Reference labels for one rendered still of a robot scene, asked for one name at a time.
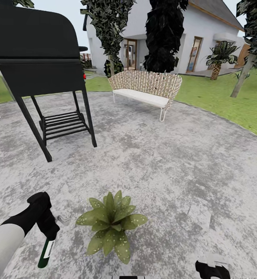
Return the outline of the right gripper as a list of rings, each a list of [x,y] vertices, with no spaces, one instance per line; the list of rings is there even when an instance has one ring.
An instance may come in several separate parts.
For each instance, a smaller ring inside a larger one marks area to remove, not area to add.
[[[221,276],[222,279],[230,279],[229,271],[222,266],[209,267],[207,263],[199,262],[195,263],[196,271],[200,273],[202,279],[207,279],[210,272],[215,272]]]

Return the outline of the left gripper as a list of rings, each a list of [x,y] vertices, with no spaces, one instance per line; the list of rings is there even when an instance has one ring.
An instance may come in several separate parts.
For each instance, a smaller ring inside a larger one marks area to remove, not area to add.
[[[60,227],[57,223],[55,223],[55,219],[53,214],[51,213],[50,217],[44,222],[37,223],[40,231],[48,238],[48,239],[56,239],[56,233],[60,230]]]

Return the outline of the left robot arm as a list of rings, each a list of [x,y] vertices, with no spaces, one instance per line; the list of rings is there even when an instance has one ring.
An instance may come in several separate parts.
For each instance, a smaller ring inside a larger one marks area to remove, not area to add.
[[[38,192],[29,197],[27,203],[15,208],[9,214],[10,218],[0,225],[0,277],[35,223],[48,239],[53,240],[60,230],[57,221],[66,227],[69,225],[70,219],[67,214],[63,211],[52,214],[50,208],[49,194]]]

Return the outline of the insectifuge atomizer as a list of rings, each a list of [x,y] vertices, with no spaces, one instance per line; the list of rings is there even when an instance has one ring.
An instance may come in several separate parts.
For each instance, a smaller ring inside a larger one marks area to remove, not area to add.
[[[38,267],[39,268],[44,268],[47,266],[47,263],[50,259],[50,255],[51,255],[51,252],[52,252],[52,249],[53,249],[53,245],[54,245],[54,242],[55,240],[53,240],[52,238],[51,239],[46,239],[46,242],[45,242],[45,245],[44,245],[44,248],[43,248],[43,252],[40,256],[40,260],[39,260],[39,263],[38,263]]]

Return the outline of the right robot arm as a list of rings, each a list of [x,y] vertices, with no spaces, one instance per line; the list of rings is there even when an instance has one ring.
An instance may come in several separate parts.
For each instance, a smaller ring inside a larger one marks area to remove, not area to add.
[[[200,273],[200,277],[202,279],[230,279],[229,271],[226,268],[215,265],[215,262],[229,264],[227,257],[210,253],[205,254],[207,263],[198,260],[195,263],[196,271]]]

